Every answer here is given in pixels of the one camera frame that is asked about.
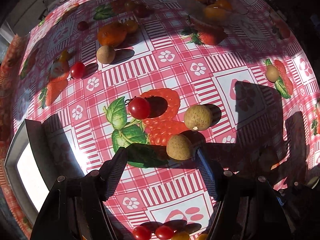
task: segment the white surface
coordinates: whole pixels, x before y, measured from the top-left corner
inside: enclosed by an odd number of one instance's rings
[[[42,179],[30,144],[24,149],[17,163],[22,183],[38,212],[47,197],[49,190]]]

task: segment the yellow cherry tomato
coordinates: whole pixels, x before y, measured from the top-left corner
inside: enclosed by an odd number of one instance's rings
[[[136,22],[136,21],[134,21],[134,20],[126,20],[125,22],[124,22],[124,25],[125,25],[125,27],[127,28],[127,32],[130,34],[130,33],[135,33],[137,30],[138,30],[138,28],[139,28],[139,24]]]
[[[208,234],[201,234],[196,238],[196,240],[206,240],[207,237],[208,237]]]
[[[190,235],[186,231],[175,232],[171,240],[189,240]]]
[[[68,61],[71,59],[70,53],[65,49],[63,52],[61,52],[59,61]]]

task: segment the tablecloth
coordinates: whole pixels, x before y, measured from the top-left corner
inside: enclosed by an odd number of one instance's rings
[[[189,106],[210,104],[218,108],[220,117],[201,134],[207,143],[214,143],[205,147],[225,169],[256,175],[252,167],[267,149],[276,157],[272,169],[277,173],[270,177],[275,189],[318,174],[319,87],[299,42],[264,0],[239,0],[249,12],[224,27],[228,37],[218,46],[196,44],[187,37],[193,24],[177,0],[135,0],[154,11],[146,18],[136,18],[113,1],[70,0],[48,15],[21,42],[26,49],[15,62],[20,75],[14,84],[17,73],[7,67],[7,55],[1,66],[0,107],[1,116],[10,123],[5,126],[3,121],[2,131],[16,132],[24,118],[44,122],[57,161],[70,165],[66,156],[71,152],[86,174],[111,159],[116,148],[112,139],[116,129],[104,107],[149,90],[161,94],[166,88],[163,95],[177,95],[178,109],[175,116],[153,127],[160,134],[170,132],[163,130],[174,127],[172,122],[183,122]],[[101,64],[96,59],[98,28],[128,18],[139,22],[138,32],[120,45],[116,61]],[[80,21],[87,21],[90,28],[79,31]],[[70,66],[82,61],[87,75],[68,81],[55,102],[41,108],[39,96],[52,61],[66,48],[75,55]],[[282,78],[277,85],[266,79],[266,63],[277,65]],[[150,139],[153,130],[146,125],[141,132]],[[30,226],[4,175],[11,138],[2,138],[0,184],[12,213],[30,236]],[[197,169],[166,165],[143,169],[127,165],[115,195],[105,205],[116,218],[116,226],[129,231],[145,221],[178,218],[200,223],[201,230],[191,235],[195,239],[208,225],[215,201]]]

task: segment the glass bowl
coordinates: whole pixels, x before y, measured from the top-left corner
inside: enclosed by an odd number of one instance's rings
[[[230,25],[236,23],[240,17],[248,13],[248,9],[239,0],[227,0],[231,6],[232,11],[220,9],[223,17],[207,18],[204,15],[206,5],[196,0],[177,0],[181,8],[184,9],[191,18],[206,23],[209,25]]]

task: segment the screw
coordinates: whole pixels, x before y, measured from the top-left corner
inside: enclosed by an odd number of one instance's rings
[[[259,176],[258,177],[258,181],[260,181],[260,182],[266,182],[266,178],[265,177],[263,177],[263,176]]]
[[[90,175],[91,175],[92,177],[98,176],[98,175],[99,175],[99,171],[98,171],[98,170],[91,171],[91,172],[90,172]]]
[[[59,176],[59,177],[57,178],[57,181],[58,181],[58,182],[63,182],[65,179],[66,179],[66,177],[62,175],[62,176]]]
[[[227,177],[231,177],[233,175],[233,173],[231,171],[224,171],[223,175],[225,175]]]

